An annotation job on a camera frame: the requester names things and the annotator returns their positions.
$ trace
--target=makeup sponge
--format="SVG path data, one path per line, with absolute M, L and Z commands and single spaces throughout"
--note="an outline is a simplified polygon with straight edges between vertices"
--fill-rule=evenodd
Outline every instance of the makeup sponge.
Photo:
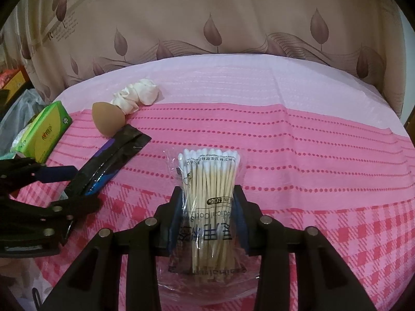
M 112 137 L 125 125 L 124 112 L 119 107 L 103 101 L 92 105 L 92 119 L 98 131 L 105 137 Z

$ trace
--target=crumpled fabric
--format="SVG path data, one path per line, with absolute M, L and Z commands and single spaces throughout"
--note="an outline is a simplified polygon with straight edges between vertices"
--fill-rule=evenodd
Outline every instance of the crumpled fabric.
M 158 96 L 158 87 L 148 79 L 130 84 L 114 94 L 111 104 L 119 107 L 124 114 L 132 114 L 139 110 L 138 103 L 151 105 Z

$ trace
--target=plastic bag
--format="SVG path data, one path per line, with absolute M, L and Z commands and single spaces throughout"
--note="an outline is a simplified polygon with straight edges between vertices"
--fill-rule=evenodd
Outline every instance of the plastic bag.
M 259 260 L 240 247 L 232 222 L 234 185 L 242 178 L 240 152 L 172 150 L 170 172 L 183 188 L 176 247 L 158 261 L 161 299 L 206 305 L 255 292 Z
M 16 151 L 16 147 L 18 146 L 18 144 L 20 143 L 20 140 L 22 139 L 23 135 L 26 133 L 26 131 L 30 128 L 30 123 L 27 124 L 16 136 L 16 138 L 13 140 L 12 142 L 12 147 L 10 148 L 11 152 L 15 152 Z
M 44 108 L 45 102 L 35 89 L 25 90 L 0 120 L 0 155 L 12 149 L 13 138 Z

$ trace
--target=beige curtain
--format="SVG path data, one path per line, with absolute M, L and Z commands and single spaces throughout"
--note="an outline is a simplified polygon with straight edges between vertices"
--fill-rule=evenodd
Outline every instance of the beige curtain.
M 0 66 L 22 62 L 50 100 L 104 72 L 206 53 L 327 64 L 375 85 L 398 115 L 405 92 L 393 0 L 21 0 L 0 41 Z

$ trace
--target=bed sheet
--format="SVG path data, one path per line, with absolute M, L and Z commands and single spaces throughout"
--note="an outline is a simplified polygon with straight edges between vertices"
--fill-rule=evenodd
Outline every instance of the bed sheet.
M 329 67 L 268 55 L 150 62 L 65 91 L 59 99 L 73 124 L 47 163 L 81 167 L 106 141 L 92 122 L 92 103 L 140 78 L 153 79 L 162 95 L 128 122 L 152 140 L 103 189 L 102 209 L 78 226 L 61 254 L 36 259 L 45 280 L 55 285 L 101 228 L 123 230 L 152 216 L 174 185 L 163 151 L 198 145 L 246 151 L 248 200 L 285 226 L 317 226 L 378 310 L 391 307 L 415 270 L 415 149 L 376 90 Z M 45 206 L 64 187 L 34 183 L 18 199 Z M 125 269 L 123 263 L 121 310 Z M 293 281 L 293 310 L 295 296 Z M 163 310 L 248 311 L 253 303 L 254 295 L 203 307 L 163 301 Z

